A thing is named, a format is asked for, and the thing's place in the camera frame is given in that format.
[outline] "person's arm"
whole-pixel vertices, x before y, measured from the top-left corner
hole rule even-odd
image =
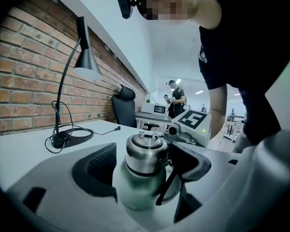
[[[177,103],[185,103],[185,102],[186,102],[186,97],[184,95],[182,95],[180,97],[180,99],[173,101],[174,104],[177,104]]]
[[[224,124],[227,111],[227,96],[227,85],[209,90],[210,108],[208,113],[212,115],[211,139],[220,132]]]

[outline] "black chair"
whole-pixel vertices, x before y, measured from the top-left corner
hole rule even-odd
[[[118,95],[113,95],[113,109],[119,125],[136,128],[134,99],[134,91],[122,84],[120,93]],[[159,127],[159,125],[147,123],[145,123],[144,126],[147,126],[146,130],[148,131],[153,127]]]

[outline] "desk lamp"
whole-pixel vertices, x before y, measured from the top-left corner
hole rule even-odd
[[[60,102],[60,97],[61,97],[64,79],[65,79],[65,76],[67,74],[67,70],[68,70],[70,62],[72,60],[72,57],[75,54],[76,49],[78,48],[79,45],[81,45],[81,53],[77,59],[75,67],[74,67],[75,73],[80,75],[80,76],[83,76],[86,79],[89,79],[91,81],[102,80],[102,74],[100,72],[100,69],[99,69],[99,67],[98,67],[98,65],[97,65],[97,63],[96,63],[96,61],[91,53],[90,43],[89,43],[89,35],[88,35],[88,29],[87,29],[85,17],[78,17],[76,20],[76,23],[77,23],[77,33],[78,33],[79,40],[77,41],[73,51],[71,52],[69,59],[66,63],[66,66],[64,68],[61,82],[59,85],[57,101],[52,102],[52,106],[56,112],[56,124],[55,124],[52,136],[47,138],[47,139],[51,140],[51,144],[53,147],[61,148],[61,150],[63,148],[79,145],[81,143],[88,141],[89,139],[91,139],[93,137],[93,133],[94,133],[90,129],[86,129],[86,128],[74,125],[68,106],[63,102]],[[59,115],[60,104],[63,104],[68,108],[68,111],[70,114],[70,119],[71,119],[71,125],[72,125],[71,129],[59,131],[59,128],[67,126],[67,125],[60,126],[60,124],[61,124],[60,115]],[[72,136],[72,133],[74,131],[87,131],[90,134],[86,135],[86,136]]]

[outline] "person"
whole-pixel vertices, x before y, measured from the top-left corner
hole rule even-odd
[[[172,98],[170,98],[169,116],[175,118],[185,111],[184,106],[187,99],[183,89],[176,84],[175,80],[170,80],[168,85],[171,89],[174,89]]]
[[[201,112],[207,113],[207,108],[206,108],[205,104],[202,104]]]
[[[241,153],[280,130],[265,93],[290,60],[290,0],[137,2],[147,20],[190,21],[199,26],[199,66],[209,89],[212,138],[225,121],[227,84],[239,89],[247,111],[233,152]]]

